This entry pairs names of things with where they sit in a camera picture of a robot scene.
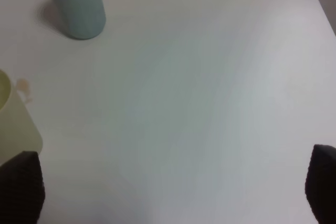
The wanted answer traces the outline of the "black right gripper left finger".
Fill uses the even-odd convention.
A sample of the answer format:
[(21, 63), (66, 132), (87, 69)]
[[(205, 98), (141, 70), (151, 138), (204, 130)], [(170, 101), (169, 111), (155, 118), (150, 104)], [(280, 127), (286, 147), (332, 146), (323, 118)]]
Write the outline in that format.
[(23, 151), (1, 165), (1, 223), (37, 223), (44, 201), (37, 152)]

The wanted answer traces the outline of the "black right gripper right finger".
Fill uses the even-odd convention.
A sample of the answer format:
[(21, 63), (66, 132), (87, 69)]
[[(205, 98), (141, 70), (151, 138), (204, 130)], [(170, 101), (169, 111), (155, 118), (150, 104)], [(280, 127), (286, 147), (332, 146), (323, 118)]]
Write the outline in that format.
[(318, 223), (335, 223), (335, 148), (313, 147), (305, 182), (305, 193)]

